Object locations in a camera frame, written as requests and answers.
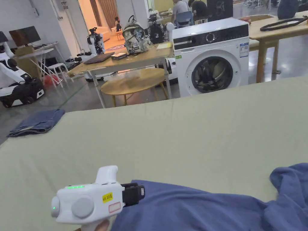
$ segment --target washing machine door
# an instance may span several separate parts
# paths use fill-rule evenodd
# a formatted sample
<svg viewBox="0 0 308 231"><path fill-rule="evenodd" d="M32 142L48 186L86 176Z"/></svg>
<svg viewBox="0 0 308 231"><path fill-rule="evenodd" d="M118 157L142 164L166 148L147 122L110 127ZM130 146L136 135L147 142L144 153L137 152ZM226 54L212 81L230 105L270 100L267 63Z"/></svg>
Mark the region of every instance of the washing machine door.
<svg viewBox="0 0 308 231"><path fill-rule="evenodd" d="M235 87L239 82L240 64L230 52L211 50L201 53L187 71L187 86L191 95Z"/></svg>
<svg viewBox="0 0 308 231"><path fill-rule="evenodd" d="M220 56L201 60L192 72L192 84L201 93L226 89L233 78L229 61Z"/></svg>

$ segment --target energy label sticker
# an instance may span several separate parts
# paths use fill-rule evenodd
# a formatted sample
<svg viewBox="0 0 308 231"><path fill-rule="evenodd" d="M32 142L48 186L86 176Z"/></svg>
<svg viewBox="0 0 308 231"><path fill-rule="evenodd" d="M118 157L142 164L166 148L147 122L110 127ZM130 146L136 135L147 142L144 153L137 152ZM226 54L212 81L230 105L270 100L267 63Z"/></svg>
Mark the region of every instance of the energy label sticker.
<svg viewBox="0 0 308 231"><path fill-rule="evenodd" d="M240 44L240 58L247 57L249 52L249 43Z"/></svg>

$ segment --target wooden table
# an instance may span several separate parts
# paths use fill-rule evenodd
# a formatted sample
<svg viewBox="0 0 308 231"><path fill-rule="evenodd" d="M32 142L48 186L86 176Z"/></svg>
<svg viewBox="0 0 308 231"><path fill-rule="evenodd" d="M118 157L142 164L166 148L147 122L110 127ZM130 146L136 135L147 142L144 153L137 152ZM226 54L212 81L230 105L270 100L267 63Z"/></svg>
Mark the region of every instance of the wooden table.
<svg viewBox="0 0 308 231"><path fill-rule="evenodd" d="M295 14L295 18L301 18L303 15L308 15L308 11L298 12ZM267 49L267 44L277 42L275 45L274 59L278 58L279 40L291 38L299 35L308 34L308 24L303 22L297 26L289 28L273 30L273 31L260 31L260 28L278 22L277 17L268 18L260 21L251 22L249 29L249 37L259 41L259 55L257 66L257 83L262 82L264 76L264 60ZM273 62L273 70L277 70L277 62Z"/></svg>
<svg viewBox="0 0 308 231"><path fill-rule="evenodd" d="M151 66L155 64L163 64L165 70L165 80L167 84L167 90L169 99L172 99L171 88L169 83L169 73L166 65L166 58L173 57L173 48L166 48L157 50L155 46L150 46L150 49L141 53L137 56L128 56L126 59L121 60L112 60L111 58L107 59L102 63L94 63L86 65L84 63L78 65L68 72L69 76L78 75L83 72L88 72L94 81L96 86L96 91L98 93L99 99L101 101L102 107L105 108L104 99L101 95L100 89L98 88L98 82L96 75L113 73L117 71L129 70L129 69L140 69L146 66ZM119 51L118 53L125 53L127 50Z"/></svg>
<svg viewBox="0 0 308 231"><path fill-rule="evenodd" d="M164 88L165 72L160 68L149 68L141 70L127 71L116 74L114 80L108 81L101 87L101 92L112 95L114 107L116 107L116 95L124 96L124 105L127 105L126 95L136 92L152 89L156 98L159 101L155 86L161 86L166 99L167 92Z"/></svg>

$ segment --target washing machine knob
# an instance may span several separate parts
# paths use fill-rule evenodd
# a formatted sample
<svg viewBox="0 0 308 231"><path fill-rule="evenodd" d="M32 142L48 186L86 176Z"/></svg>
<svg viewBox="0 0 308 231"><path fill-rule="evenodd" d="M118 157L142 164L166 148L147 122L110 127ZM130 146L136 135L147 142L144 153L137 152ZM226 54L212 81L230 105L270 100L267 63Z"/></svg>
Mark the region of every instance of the washing machine knob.
<svg viewBox="0 0 308 231"><path fill-rule="evenodd" d="M208 33L206 36L206 41L212 43L215 40L215 35L213 33Z"/></svg>

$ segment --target laptop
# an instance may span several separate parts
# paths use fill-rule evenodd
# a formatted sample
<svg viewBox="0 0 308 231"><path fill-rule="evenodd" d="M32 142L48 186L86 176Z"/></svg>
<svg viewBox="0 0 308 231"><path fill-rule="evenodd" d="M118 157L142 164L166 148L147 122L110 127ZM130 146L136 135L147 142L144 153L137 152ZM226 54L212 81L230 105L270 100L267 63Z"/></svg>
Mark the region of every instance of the laptop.
<svg viewBox="0 0 308 231"><path fill-rule="evenodd" d="M97 55L88 61L85 61L84 64L102 63L112 55L114 55L114 52Z"/></svg>

